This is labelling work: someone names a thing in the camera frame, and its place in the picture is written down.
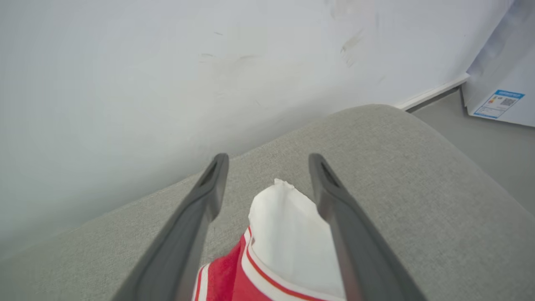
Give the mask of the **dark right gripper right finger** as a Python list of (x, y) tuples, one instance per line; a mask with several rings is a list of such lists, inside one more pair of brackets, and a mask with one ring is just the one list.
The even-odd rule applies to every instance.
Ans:
[(319, 215), (331, 229), (348, 301), (424, 301), (417, 283), (321, 154), (309, 155)]

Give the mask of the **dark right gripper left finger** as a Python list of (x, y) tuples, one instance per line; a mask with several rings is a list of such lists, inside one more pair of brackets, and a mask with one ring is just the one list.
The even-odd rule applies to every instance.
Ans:
[(189, 301), (208, 227), (219, 214), (229, 156), (218, 154), (113, 296), (115, 301)]

